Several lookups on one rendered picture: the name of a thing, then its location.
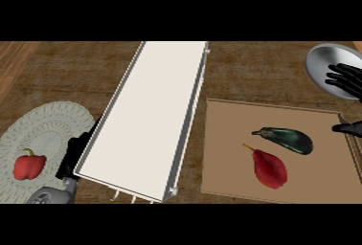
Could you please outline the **dark green eggplant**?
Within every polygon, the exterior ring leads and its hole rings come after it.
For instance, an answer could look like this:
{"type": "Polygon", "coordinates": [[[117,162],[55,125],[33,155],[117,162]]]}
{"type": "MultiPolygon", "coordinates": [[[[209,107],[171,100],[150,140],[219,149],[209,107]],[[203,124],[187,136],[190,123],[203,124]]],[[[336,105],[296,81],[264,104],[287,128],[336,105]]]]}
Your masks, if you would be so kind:
{"type": "Polygon", "coordinates": [[[312,138],[296,129],[262,127],[252,134],[259,135],[264,139],[302,155],[309,155],[314,152],[312,138]]]}

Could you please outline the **silver metal bowl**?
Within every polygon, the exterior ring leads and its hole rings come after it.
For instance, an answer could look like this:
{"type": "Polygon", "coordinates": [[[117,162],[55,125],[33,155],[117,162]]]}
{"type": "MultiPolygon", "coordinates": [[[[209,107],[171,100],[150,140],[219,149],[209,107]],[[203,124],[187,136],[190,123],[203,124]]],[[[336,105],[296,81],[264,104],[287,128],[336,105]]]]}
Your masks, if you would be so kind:
{"type": "Polygon", "coordinates": [[[362,54],[342,44],[317,45],[306,56],[306,71],[315,85],[333,96],[345,100],[358,100],[342,88],[326,83],[327,74],[333,72],[330,65],[343,63],[362,69],[362,54]]]}

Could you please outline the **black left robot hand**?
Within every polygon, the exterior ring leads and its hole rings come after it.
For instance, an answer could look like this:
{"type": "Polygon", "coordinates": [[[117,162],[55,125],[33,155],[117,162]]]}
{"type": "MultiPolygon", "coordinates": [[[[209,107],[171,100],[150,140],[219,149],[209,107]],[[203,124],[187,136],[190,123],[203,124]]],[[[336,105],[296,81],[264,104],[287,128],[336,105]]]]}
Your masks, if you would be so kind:
{"type": "Polygon", "coordinates": [[[95,132],[100,121],[94,124],[91,130],[85,132],[80,137],[73,137],[69,141],[67,153],[61,161],[60,169],[55,177],[63,180],[64,178],[73,178],[80,180],[80,176],[74,174],[74,168],[77,166],[79,160],[83,156],[83,151],[91,140],[92,134],[95,132]]]}

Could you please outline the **white tiered shelf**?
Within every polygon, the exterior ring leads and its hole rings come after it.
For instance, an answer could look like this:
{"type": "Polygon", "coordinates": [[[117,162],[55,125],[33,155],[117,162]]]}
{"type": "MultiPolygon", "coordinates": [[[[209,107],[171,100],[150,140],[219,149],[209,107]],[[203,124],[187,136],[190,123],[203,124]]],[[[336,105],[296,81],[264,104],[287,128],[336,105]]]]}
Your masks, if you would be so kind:
{"type": "Polygon", "coordinates": [[[178,194],[207,55],[206,41],[141,44],[74,169],[150,202],[178,194]]]}

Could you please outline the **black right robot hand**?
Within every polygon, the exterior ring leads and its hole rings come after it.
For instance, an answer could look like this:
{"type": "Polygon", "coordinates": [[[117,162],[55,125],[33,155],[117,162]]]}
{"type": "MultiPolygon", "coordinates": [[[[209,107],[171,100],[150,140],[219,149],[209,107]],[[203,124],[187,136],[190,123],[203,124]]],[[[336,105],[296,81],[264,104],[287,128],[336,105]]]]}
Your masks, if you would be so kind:
{"type": "MultiPolygon", "coordinates": [[[[329,68],[332,73],[327,74],[326,83],[343,89],[362,103],[362,69],[345,63],[330,65],[329,68]]],[[[333,131],[362,138],[362,121],[336,124],[333,131]]]]}

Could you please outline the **round pale woven placemat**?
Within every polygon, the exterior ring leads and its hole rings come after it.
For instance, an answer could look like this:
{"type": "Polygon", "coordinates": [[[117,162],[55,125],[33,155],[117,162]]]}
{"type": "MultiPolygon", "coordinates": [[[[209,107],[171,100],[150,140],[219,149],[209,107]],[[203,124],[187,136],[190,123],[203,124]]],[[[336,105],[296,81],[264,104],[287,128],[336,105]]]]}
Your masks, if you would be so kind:
{"type": "Polygon", "coordinates": [[[88,109],[70,101],[46,103],[35,108],[11,125],[0,136],[0,204],[24,204],[42,187],[66,189],[55,177],[66,156],[69,141],[88,132],[95,124],[88,109]],[[27,155],[48,157],[45,169],[35,180],[15,179],[17,158],[27,155]]]}

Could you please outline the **red bell pepper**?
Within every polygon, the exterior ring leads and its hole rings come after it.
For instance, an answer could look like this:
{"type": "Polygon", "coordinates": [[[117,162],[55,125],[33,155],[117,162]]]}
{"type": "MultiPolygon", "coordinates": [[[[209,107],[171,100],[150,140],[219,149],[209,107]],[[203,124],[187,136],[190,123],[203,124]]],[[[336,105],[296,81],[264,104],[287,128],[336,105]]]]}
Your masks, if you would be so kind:
{"type": "Polygon", "coordinates": [[[48,157],[38,155],[32,148],[26,148],[24,151],[27,155],[17,158],[14,170],[14,176],[20,181],[33,180],[39,177],[48,161],[48,157]]]}

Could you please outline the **red pear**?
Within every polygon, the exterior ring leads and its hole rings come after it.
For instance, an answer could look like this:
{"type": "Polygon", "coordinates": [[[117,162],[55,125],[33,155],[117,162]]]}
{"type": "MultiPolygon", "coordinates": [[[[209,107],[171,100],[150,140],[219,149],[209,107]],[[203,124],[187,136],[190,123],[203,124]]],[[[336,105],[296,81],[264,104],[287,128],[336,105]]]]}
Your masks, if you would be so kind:
{"type": "Polygon", "coordinates": [[[271,189],[278,189],[287,183],[287,168],[283,160],[261,149],[244,147],[252,151],[255,174],[259,182],[271,189]]]}

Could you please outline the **brown wooden tray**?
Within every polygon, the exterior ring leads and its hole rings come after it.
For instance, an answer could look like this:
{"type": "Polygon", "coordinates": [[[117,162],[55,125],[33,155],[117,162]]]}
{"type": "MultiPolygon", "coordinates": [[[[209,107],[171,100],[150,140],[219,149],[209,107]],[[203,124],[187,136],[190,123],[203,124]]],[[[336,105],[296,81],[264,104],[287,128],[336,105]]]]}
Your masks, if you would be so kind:
{"type": "Polygon", "coordinates": [[[354,139],[336,133],[335,111],[230,100],[207,101],[202,191],[280,203],[362,203],[362,168],[354,139]],[[302,155],[255,134],[264,127],[302,131],[314,152],[302,155]],[[274,154],[287,168],[287,183],[267,187],[255,175],[252,153],[274,154]]]}

